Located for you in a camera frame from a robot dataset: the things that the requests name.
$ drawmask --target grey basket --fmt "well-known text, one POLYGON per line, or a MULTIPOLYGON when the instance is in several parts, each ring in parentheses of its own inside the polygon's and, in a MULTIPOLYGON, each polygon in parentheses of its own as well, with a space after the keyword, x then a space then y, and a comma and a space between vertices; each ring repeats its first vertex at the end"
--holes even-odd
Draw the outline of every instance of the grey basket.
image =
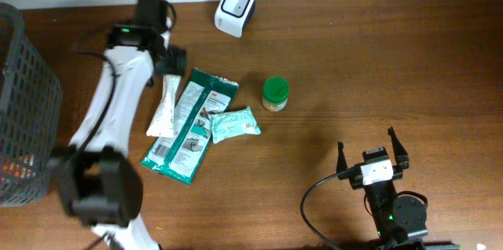
POLYGON ((24 35, 20 12, 0 3, 0 207, 46 195, 63 92, 24 35))

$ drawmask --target brown tabletop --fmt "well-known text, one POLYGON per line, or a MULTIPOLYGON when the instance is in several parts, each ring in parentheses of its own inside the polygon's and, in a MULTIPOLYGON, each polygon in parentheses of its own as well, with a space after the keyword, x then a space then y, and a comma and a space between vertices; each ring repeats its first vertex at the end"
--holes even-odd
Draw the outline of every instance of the brown tabletop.
MULTIPOLYGON (((338 141, 350 166, 364 150, 391 151, 389 126, 410 156, 397 190, 429 199, 425 240, 501 247, 503 0, 257 1, 241 39, 215 28, 216 6, 176 4, 171 43, 187 49, 188 68, 237 81, 231 109, 249 105, 262 134, 211 144, 191 186, 158 175, 139 164, 154 142, 145 132, 162 91, 145 88, 129 160, 144 182, 142 217, 164 248, 320 244, 300 216, 302 195, 335 171, 338 141), (262 106, 263 82, 275 75, 290 84, 278 113, 262 106)), ((81 124, 101 72, 74 44, 133 13, 23 11, 28 38, 63 87, 57 144, 67 145, 81 124)), ((102 48, 103 37, 89 47, 102 48)), ((363 195, 347 181, 327 183, 307 201, 307 215, 337 243, 375 239, 363 195)), ((0 209, 1 249, 81 249, 94 238, 64 215, 54 188, 37 204, 0 209)))

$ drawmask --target bottle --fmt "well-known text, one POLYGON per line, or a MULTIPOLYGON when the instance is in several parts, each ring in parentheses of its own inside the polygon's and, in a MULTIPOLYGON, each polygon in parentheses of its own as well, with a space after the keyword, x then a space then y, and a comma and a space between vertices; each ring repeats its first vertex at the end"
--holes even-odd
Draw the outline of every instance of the bottle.
POLYGON ((281 77, 269 78, 264 83, 262 103, 271 112, 279 112, 286 106, 290 88, 281 77))

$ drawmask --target barcode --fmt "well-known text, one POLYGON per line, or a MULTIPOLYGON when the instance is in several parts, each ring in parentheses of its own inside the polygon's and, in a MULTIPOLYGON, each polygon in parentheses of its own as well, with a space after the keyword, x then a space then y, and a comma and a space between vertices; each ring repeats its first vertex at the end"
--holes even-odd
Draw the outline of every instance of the barcode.
POLYGON ((168 148, 165 145, 158 145, 154 151, 154 155, 165 158, 167 155, 168 148))

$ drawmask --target green cap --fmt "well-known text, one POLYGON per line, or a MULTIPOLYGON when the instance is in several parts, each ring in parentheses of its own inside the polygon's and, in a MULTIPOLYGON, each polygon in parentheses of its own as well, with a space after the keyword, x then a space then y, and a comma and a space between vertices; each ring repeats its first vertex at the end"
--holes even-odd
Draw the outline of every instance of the green cap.
POLYGON ((288 83, 281 77, 269 78, 264 83, 263 96, 271 104, 278 105, 286 101, 289 92, 288 83))

